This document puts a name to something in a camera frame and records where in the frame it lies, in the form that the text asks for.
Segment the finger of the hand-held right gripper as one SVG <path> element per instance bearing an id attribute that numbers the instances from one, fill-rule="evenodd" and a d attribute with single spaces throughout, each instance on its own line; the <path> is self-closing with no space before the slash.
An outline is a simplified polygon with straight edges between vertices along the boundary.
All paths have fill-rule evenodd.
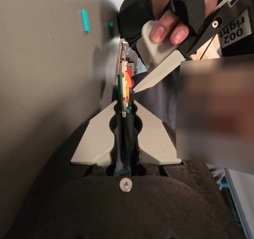
<path id="1" fill-rule="evenodd" d="M 155 86 L 185 60 L 186 58 L 180 53 L 180 51 L 174 51 L 154 70 L 152 70 L 139 84 L 137 84 L 133 88 L 133 91 L 137 93 Z"/>

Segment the round colourful lego build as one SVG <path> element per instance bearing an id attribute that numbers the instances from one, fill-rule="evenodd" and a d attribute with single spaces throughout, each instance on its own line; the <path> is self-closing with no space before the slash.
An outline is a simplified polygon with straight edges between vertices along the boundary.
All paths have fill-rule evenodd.
<path id="1" fill-rule="evenodd" d="M 134 87 L 131 69 L 130 64 L 123 60 L 119 65 L 117 75 L 119 113 L 123 118 L 131 109 L 130 93 L 132 93 Z"/>

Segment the person's right hand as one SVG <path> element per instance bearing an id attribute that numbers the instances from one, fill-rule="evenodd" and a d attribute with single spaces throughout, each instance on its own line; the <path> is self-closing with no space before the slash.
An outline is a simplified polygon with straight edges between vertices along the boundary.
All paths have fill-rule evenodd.
<path id="1" fill-rule="evenodd" d="M 150 0 L 156 24 L 149 39 L 160 43 L 168 35 L 173 45 L 182 43 L 188 35 L 197 38 L 204 30 L 205 19 L 220 0 Z"/>

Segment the long teal lego plate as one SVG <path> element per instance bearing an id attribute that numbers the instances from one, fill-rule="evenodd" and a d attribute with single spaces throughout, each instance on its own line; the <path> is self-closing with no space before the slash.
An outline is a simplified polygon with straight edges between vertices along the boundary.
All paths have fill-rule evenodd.
<path id="1" fill-rule="evenodd" d="M 89 24 L 89 18 L 88 18 L 88 13 L 86 10 L 81 9 L 81 16 L 82 16 L 82 21 L 84 25 L 84 30 L 86 32 L 90 32 L 90 24 Z"/>

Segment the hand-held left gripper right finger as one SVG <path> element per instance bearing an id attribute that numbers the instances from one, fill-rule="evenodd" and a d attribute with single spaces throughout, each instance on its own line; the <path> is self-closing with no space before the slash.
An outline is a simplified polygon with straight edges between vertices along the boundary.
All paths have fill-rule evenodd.
<path id="1" fill-rule="evenodd" d="M 176 148 L 163 124 L 154 114 L 137 101 L 132 101 L 134 126 L 138 133 L 135 144 L 137 165 L 173 165 L 180 164 Z"/>

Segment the person's right forearm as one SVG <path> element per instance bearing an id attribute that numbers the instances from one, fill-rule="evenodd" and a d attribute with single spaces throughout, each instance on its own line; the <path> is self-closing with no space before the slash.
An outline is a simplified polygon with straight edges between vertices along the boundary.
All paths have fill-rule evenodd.
<path id="1" fill-rule="evenodd" d="M 141 38 L 144 24 L 155 20 L 151 0 L 124 0 L 117 16 L 120 35 L 136 52 L 142 63 L 144 62 L 137 49 L 137 42 Z"/>

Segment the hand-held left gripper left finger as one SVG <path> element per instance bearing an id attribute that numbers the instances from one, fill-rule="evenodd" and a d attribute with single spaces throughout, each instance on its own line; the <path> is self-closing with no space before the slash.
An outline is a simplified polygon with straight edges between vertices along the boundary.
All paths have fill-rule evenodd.
<path id="1" fill-rule="evenodd" d="M 117 109 L 116 100 L 89 121 L 71 164 L 108 167 L 116 163 L 112 154 L 116 139 L 111 123 L 117 115 Z"/>

